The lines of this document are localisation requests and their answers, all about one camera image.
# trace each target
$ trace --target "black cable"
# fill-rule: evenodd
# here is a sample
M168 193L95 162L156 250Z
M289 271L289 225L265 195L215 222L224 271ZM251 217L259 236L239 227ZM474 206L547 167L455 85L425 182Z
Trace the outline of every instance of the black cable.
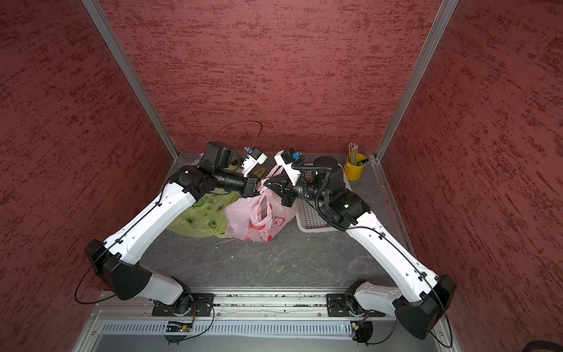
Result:
M139 220L137 220L136 223L134 223L129 229L127 229L127 231L125 231L125 233L123 235L121 235L121 237L119 237L118 239L115 240L114 243L112 243L108 248L106 248L106 250L104 252L102 252L102 254L100 254L98 256L98 258L96 258L93 262L92 265L88 268L88 270L86 270L86 272L84 273L84 275L82 276L82 279L80 279L80 281L78 282L78 284L76 285L76 289L74 290L74 301L78 304L83 304L83 305L89 305L89 304L96 304L96 303L100 303L103 302L105 300L108 300L110 298L115 297L116 295L112 295L106 298L102 298L100 300L94 301L94 302L83 302L81 300L78 299L78 289L80 288L80 285L82 284L82 282L84 281L84 279L86 278L86 275L88 275L88 273L90 272L90 270L94 267L94 265L96 265L96 262L98 262L98 260L100 258L103 257L104 254L106 254L107 251L109 251L116 243L119 243L119 241L121 241L121 239L123 237L125 237L127 235L127 233L129 231L131 231L132 228L135 227L135 225L137 225L139 223L139 221L141 221L142 219L145 218L145 216L147 216L151 211L153 211L154 208L156 208L157 206L161 206L162 205L162 195L164 194L164 186L166 185L166 183L168 182L168 179L166 179L164 181L164 183L162 183L162 186L160 187L160 197L158 198L158 201L153 205L153 207L147 211L146 214L144 214L143 216L141 216L141 218Z
M209 329L211 329L211 325L213 325L213 322L215 321L215 308L213 307L213 304L210 303L210 305L211 305L211 309L213 309L213 318L211 319L211 324L209 324L209 326L207 327L207 329L205 329L204 332L199 333L199 334L197 334L197 335L195 335L195 336L184 337L182 340L179 340L178 342L186 341L186 340L189 340L189 339L191 339L191 338L196 338L196 337L198 337L198 336L201 336L201 335L205 334L207 331L209 331Z
M384 338L383 340L379 341L379 342L366 342L366 344L368 345L379 345L384 343L385 341L389 340L389 338L391 337L391 335L393 335L393 333L395 332L395 327L397 326L397 318L395 318L395 324L393 325L393 329L391 329L391 332L389 333L389 335L387 335L386 338Z
M231 191L228 191L227 193L215 193L215 192L207 192L207 193L209 193L209 194L215 194L215 195L227 195L227 194L230 194Z
M222 130L225 127L228 127L232 124L236 124L236 123L243 123L243 122L254 122L254 123L258 123L260 125L260 130L258 131L258 136L256 136L256 140L254 141L254 143L252 144L252 146L250 147L250 149L254 148L254 146L256 145L256 142L258 141L258 138L260 138L260 134L262 133L262 128L264 127L262 125L262 123L260 121L256 121L256 120L242 120L242 121L235 121L235 122L231 122L229 124L224 125L223 127L219 128L217 131L215 131L215 133L211 136L211 138L209 139L209 141L211 142L211 140L213 139L213 137L215 137L216 134L219 133L220 130Z
M386 338L384 338L383 340L381 340L381 341L379 341L379 342L362 342L362 344L366 344L366 345L379 345L379 344L382 344L382 343L384 343L385 341L389 340L389 338L391 337L391 335L393 335L393 333L395 332L395 328L396 328L396 327L397 327L397 318L395 318L395 324L393 325L393 329L391 329L391 332L389 333L389 335L387 335ZM356 337L357 337L357 335L356 335L355 337L353 337L352 340L358 341Z
M396 249L402 256L403 258L406 259L406 261L414 268L414 271L417 272L417 274L419 275L419 277L421 277L424 282L426 282L426 284L428 285L428 287L430 287L430 290L432 290L432 292L434 293L434 296L436 296L436 299L438 300L438 303L440 304L440 308L442 308L442 311L444 312L444 317L446 317L446 321L448 322L448 330L450 331L450 345L445 345L444 343L442 343L442 341L440 341L436 335L434 335L432 332L430 332L430 334L433 336L433 338L436 339L436 341L438 341L438 343L440 345L442 345L445 348L452 348L452 346L454 345L454 341L453 341L453 332L452 332L452 325L450 324L450 319L448 318L448 313L446 313L446 308L444 308L444 305L442 304L442 300L439 298L438 294L436 293L436 291L434 291L434 288L432 287L432 285L430 285L430 283L428 282L428 280L426 279L426 277L424 275L422 275L422 273L418 270L418 268L413 264L413 262L411 262L406 255L401 252L397 246L392 243L386 236L385 234L380 233L379 237L386 240L390 245L393 246L394 249Z
M524 347L522 352L531 352L531 351L535 351L535 350L563 352L563 346L555 344L555 343L550 342L550 341L536 340L536 341L528 342L528 344Z

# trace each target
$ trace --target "vented metal panel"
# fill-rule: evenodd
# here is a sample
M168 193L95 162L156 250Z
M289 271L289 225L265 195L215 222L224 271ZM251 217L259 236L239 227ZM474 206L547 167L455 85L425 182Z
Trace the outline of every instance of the vented metal panel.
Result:
M164 335L167 320L106 320L100 334L102 335ZM167 335L192 336L202 333L209 327L210 320L195 321L189 333L166 332ZM257 320L215 320L206 335L238 335L263 337L322 337L350 338L352 328L350 322L337 320L318 321L257 321Z

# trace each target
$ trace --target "gray tabletop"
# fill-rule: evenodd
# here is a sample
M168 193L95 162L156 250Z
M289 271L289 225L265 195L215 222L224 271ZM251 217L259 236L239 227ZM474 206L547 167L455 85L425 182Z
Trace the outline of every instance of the gray tabletop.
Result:
M313 161L319 154L307 155ZM340 163L346 156L333 155ZM182 154L177 163L189 163ZM266 169L272 166L269 158ZM393 234L373 170L367 165L358 194ZM304 233L294 220L269 243L232 238L189 238L165 230L143 255L141 263L190 287L347 287L357 279L394 286L377 261L347 234Z

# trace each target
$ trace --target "yellow pencil cup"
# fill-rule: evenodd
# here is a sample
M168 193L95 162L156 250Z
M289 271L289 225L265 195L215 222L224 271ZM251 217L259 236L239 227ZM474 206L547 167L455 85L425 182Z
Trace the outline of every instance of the yellow pencil cup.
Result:
M366 157L358 153L358 156L356 157L356 162L360 162L362 160L366 160ZM346 174L348 181L359 180L361 176L361 172L364 171L364 166L365 164L363 164L362 166L352 165L350 161L346 159L346 165L344 166L344 173Z

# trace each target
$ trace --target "metal mounting plate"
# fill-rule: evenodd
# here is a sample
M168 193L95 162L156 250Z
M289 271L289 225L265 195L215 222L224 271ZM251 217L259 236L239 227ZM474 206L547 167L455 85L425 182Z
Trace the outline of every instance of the metal mounting plate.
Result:
M191 296L194 298L195 302L195 316L209 317L211 315L211 305L213 304L215 295L212 293L192 293ZM168 311L167 306L163 304L154 305L153 317L181 318L178 315L174 315L174 313Z

